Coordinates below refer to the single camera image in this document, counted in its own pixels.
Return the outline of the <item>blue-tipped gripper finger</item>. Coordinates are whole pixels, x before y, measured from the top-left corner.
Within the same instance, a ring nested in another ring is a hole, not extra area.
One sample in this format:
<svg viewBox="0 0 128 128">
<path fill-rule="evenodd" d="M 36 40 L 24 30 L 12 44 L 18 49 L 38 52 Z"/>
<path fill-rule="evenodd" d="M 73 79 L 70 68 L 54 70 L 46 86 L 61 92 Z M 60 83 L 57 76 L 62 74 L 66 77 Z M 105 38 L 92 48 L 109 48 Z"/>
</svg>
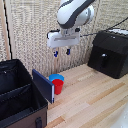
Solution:
<svg viewBox="0 0 128 128">
<path fill-rule="evenodd" d="M 54 57 L 58 57 L 58 51 L 56 49 L 53 49 Z"/>
<path fill-rule="evenodd" d="M 68 48 L 68 49 L 67 49 L 66 54 L 67 54 L 67 55 L 70 55 L 70 54 L 71 54 L 71 48 Z"/>
</svg>

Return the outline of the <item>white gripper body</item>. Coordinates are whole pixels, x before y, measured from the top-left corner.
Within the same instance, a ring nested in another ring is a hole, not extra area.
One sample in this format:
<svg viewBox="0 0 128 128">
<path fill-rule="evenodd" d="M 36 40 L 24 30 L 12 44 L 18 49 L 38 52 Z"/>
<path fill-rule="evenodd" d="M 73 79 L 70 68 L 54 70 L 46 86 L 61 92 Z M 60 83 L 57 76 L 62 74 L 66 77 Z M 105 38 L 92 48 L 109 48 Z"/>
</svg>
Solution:
<svg viewBox="0 0 128 128">
<path fill-rule="evenodd" d="M 62 35 L 60 32 L 49 32 L 47 34 L 47 46 L 50 48 L 72 46 L 79 43 L 80 34 Z"/>
</svg>

